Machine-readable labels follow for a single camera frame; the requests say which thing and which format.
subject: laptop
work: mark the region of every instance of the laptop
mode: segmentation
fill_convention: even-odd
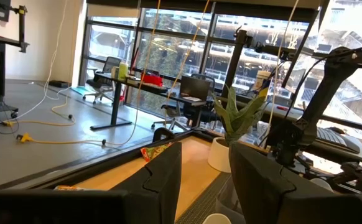
[[[201,100],[206,100],[209,89],[209,81],[191,78],[185,75],[183,75],[181,78],[180,94],[184,93],[188,96],[196,97]]]

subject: office chair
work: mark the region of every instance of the office chair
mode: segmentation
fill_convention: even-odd
[[[191,74],[192,78],[197,78],[201,80],[206,80],[210,82],[210,90],[209,90],[209,96],[211,94],[214,94],[216,81],[213,77],[210,77],[208,75],[202,75],[202,74]],[[193,116],[197,113],[197,108],[195,106],[190,105],[184,105],[183,107],[183,115],[188,119],[187,124],[189,125],[190,120],[193,119]],[[214,104],[206,105],[203,108],[201,108],[201,115],[200,115],[200,121],[204,123],[210,123],[214,121],[214,127],[216,128],[217,122],[220,120],[220,117],[217,116],[217,114],[214,111]]]
[[[83,100],[86,99],[86,96],[95,96],[95,99],[93,101],[93,104],[96,103],[96,99],[102,100],[102,98],[107,98],[111,101],[113,101],[113,97],[108,96],[107,92],[113,92],[114,93],[114,82],[111,82],[111,85],[105,82],[102,82],[99,77],[95,76],[95,73],[111,73],[112,68],[114,66],[119,66],[121,62],[120,58],[115,57],[107,57],[106,62],[104,65],[104,68],[101,72],[97,72],[97,68],[87,68],[87,70],[93,70],[94,72],[94,78],[89,79],[86,81],[87,84],[89,84],[93,89],[96,91],[96,93],[89,93],[85,94],[83,96]]]
[[[177,117],[182,116],[179,102],[174,101],[174,100],[169,100],[168,105],[163,104],[160,108],[165,109],[167,116],[172,118],[171,120],[166,121],[166,123],[170,123],[170,127],[169,127],[170,130],[174,130],[175,126],[181,128],[184,131],[187,130],[186,127],[184,127],[181,123],[179,123],[178,121],[175,120]],[[155,124],[164,124],[164,121],[155,121],[151,126],[152,129],[155,129]]]

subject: red object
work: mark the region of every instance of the red object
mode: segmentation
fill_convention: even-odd
[[[145,74],[144,79],[142,80],[144,83],[151,83],[157,86],[163,86],[163,78],[158,75]]]
[[[276,109],[287,111],[287,108],[283,106],[276,106]]]

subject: plant leaf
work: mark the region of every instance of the plant leaf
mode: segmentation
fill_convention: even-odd
[[[220,101],[217,100],[214,95],[213,97],[214,97],[214,109],[216,113],[221,117],[221,122],[223,123],[225,131],[227,133],[233,133],[234,131],[231,126],[231,120],[230,117],[228,116],[228,113],[224,109],[223,105],[221,105]]]
[[[236,91],[232,86],[228,89],[228,102],[225,110],[228,112],[231,121],[238,117],[239,111],[236,107]]]
[[[240,115],[234,120],[231,120],[231,125],[234,131],[238,130],[245,122],[246,118],[253,117],[256,111],[260,109],[264,103],[265,97],[259,97],[251,100],[243,109],[240,111]]]

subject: snake plant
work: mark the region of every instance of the snake plant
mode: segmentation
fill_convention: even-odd
[[[263,110],[260,110],[260,107],[265,101],[263,96],[251,100],[241,110],[238,110],[236,107],[236,92],[233,87],[228,89],[228,103],[225,109],[215,96],[214,99],[214,109],[220,116],[225,129],[226,146],[229,146],[231,141],[239,140],[262,117]]]

